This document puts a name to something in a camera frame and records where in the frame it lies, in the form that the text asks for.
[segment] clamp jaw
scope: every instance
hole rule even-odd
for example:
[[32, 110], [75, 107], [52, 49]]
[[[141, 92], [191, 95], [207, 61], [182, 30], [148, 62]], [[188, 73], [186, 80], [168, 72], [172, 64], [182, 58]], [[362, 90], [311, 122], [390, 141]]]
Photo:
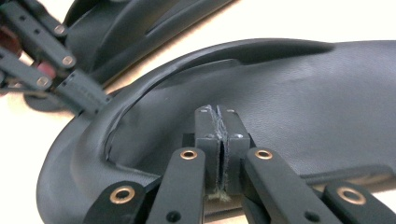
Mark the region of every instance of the clamp jaw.
[[1, 25], [19, 38], [34, 60], [28, 66], [15, 52], [0, 47], [0, 93], [47, 98], [77, 115], [94, 115], [111, 100], [99, 84], [76, 69], [76, 58], [63, 44], [67, 27], [37, 1], [6, 1], [0, 6], [0, 15]]
[[[213, 112], [211, 106], [196, 110], [190, 141], [195, 146], [173, 153], [157, 188], [147, 192], [128, 180], [115, 183], [102, 192], [84, 223], [203, 223], [205, 200], [214, 188], [242, 197], [248, 223], [396, 223], [396, 215], [362, 187], [344, 181], [328, 184], [323, 192], [308, 187], [275, 151], [256, 147], [249, 135], [245, 144], [246, 129], [234, 110], [220, 106], [219, 117]], [[229, 132], [215, 136], [211, 130], [217, 124]], [[231, 158], [222, 161], [233, 162], [233, 170], [211, 165], [223, 156], [215, 138], [233, 144]], [[219, 175], [231, 171], [234, 177], [223, 177], [228, 185], [220, 184]]]

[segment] black plastic part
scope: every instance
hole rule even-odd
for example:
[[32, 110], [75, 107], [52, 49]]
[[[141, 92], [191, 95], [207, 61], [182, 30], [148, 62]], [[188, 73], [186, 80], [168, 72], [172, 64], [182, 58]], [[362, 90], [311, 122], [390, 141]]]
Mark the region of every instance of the black plastic part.
[[81, 71], [74, 71], [56, 88], [60, 102], [75, 114], [95, 115], [111, 100], [95, 81]]
[[381, 203], [367, 189], [351, 183], [334, 182], [329, 184], [323, 192], [322, 200], [344, 223], [396, 223], [395, 213]]
[[224, 141], [224, 188], [230, 195], [240, 195], [241, 160], [250, 149], [250, 136], [235, 110], [219, 106], [218, 113], [227, 135]]
[[22, 63], [15, 54], [1, 47], [0, 70], [31, 91], [46, 91], [52, 85], [50, 77]]
[[216, 132], [214, 114], [210, 105], [195, 110], [195, 147], [206, 155], [205, 192], [215, 193], [219, 190], [219, 161], [221, 140]]
[[271, 218], [262, 205], [258, 205], [249, 198], [244, 197], [242, 207], [245, 211], [248, 224], [270, 224]]
[[[110, 184], [132, 179], [150, 188], [183, 134], [194, 133], [203, 105], [237, 111], [255, 144], [276, 151], [309, 185], [394, 176], [395, 49], [395, 41], [254, 39], [165, 64], [59, 135], [37, 186], [40, 215], [81, 223]], [[237, 197], [212, 200], [205, 215], [240, 208]]]
[[101, 84], [232, 0], [84, 1], [71, 7], [66, 46]]
[[[246, 155], [244, 168], [271, 223], [341, 223], [276, 152], [252, 148]], [[245, 195], [257, 201], [256, 195], [249, 192]]]
[[[126, 203], [113, 203], [110, 201], [111, 194], [118, 188], [132, 188], [133, 191], [120, 191], [120, 196], [127, 197], [132, 192], [133, 198]], [[122, 181], [111, 185], [105, 189], [95, 203], [91, 206], [84, 218], [84, 224], [140, 224], [144, 223], [147, 218], [148, 206], [145, 204], [146, 192], [145, 189], [135, 183], [129, 181]]]
[[176, 150], [146, 223], [204, 223], [204, 197], [205, 153], [194, 147]]
[[73, 54], [17, 2], [2, 5], [0, 13], [6, 19], [7, 27], [21, 39], [23, 49], [35, 61], [50, 62], [59, 71], [75, 66]]
[[17, 0], [17, 2], [30, 12], [53, 36], [63, 39], [67, 36], [68, 28], [60, 24], [36, 0]]

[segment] brass rivet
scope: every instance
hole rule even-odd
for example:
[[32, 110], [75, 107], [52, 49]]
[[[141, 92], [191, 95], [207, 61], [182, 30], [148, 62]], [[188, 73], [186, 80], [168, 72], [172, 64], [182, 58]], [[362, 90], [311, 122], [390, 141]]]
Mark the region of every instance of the brass rivet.
[[62, 63], [64, 65], [70, 65], [73, 62], [73, 58], [71, 56], [66, 56], [64, 57], [64, 59], [62, 60]]
[[273, 158], [272, 153], [267, 150], [257, 150], [255, 155], [262, 160], [271, 160]]
[[[357, 199], [347, 197], [346, 196], [347, 192], [352, 193], [355, 196], [357, 196]], [[341, 187], [337, 190], [337, 194], [338, 194], [338, 196], [340, 196], [340, 198], [342, 198], [344, 201], [347, 201], [349, 203], [353, 203], [356, 205], [363, 205], [366, 203], [366, 198], [364, 197], [364, 195], [362, 195], [360, 192], [358, 192], [357, 190], [352, 189], [352, 188]]]
[[63, 25], [57, 25], [55, 27], [55, 29], [53, 29], [53, 31], [55, 32], [55, 34], [61, 35], [64, 33], [64, 26]]
[[134, 189], [130, 186], [122, 186], [115, 189], [110, 195], [110, 201], [116, 204], [128, 203], [134, 197]]
[[49, 84], [49, 79], [47, 78], [47, 77], [40, 77], [38, 80], [37, 80], [37, 86], [39, 86], [39, 87], [45, 87], [45, 86], [47, 86], [47, 84]]
[[180, 157], [186, 161], [197, 158], [198, 154], [193, 150], [185, 150], [180, 153]]

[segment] textured plastic surface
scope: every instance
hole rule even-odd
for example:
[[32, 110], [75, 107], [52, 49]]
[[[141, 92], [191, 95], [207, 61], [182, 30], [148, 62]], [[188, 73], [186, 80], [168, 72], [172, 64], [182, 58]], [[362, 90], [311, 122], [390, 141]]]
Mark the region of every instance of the textured plastic surface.
[[[237, 111], [257, 147], [276, 151], [309, 184], [394, 175], [395, 55], [396, 41], [255, 39], [174, 60], [124, 88], [94, 120], [64, 129], [38, 182], [40, 214], [78, 223], [112, 183], [152, 188], [203, 105]], [[214, 200], [205, 213], [238, 207]]]
[[77, 0], [65, 23], [78, 67], [101, 84], [232, 0]]

